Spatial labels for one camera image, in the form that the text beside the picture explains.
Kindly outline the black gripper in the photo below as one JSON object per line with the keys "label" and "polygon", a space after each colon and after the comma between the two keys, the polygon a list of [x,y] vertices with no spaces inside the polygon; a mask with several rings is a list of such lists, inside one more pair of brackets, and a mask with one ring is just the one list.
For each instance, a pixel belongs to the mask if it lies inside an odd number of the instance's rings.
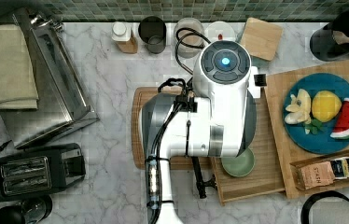
{"label": "black gripper", "polygon": [[205,199],[207,197],[206,195],[207,188],[217,189],[216,177],[212,175],[212,178],[210,180],[204,181],[202,177],[202,169],[201,169],[199,159],[197,157],[192,157],[191,160],[192,160],[193,170],[196,178],[196,187],[199,192],[199,197],[201,199]]}

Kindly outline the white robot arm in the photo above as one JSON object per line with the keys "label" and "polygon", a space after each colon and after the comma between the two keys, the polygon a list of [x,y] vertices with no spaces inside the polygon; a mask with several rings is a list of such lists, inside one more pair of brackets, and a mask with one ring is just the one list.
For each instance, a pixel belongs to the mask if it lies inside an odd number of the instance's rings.
{"label": "white robot arm", "polygon": [[257,73],[243,46],[218,40],[202,49],[190,82],[169,78],[144,104],[139,132],[148,224],[181,221],[171,188],[172,157],[234,158],[251,144],[257,110],[249,84]]}

